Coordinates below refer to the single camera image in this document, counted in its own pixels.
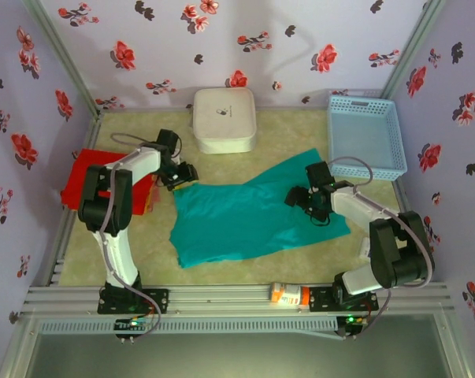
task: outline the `white plastic container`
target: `white plastic container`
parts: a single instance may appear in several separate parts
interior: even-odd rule
[[[256,145],[256,111],[247,88],[202,89],[195,94],[193,131],[204,154],[247,152]]]

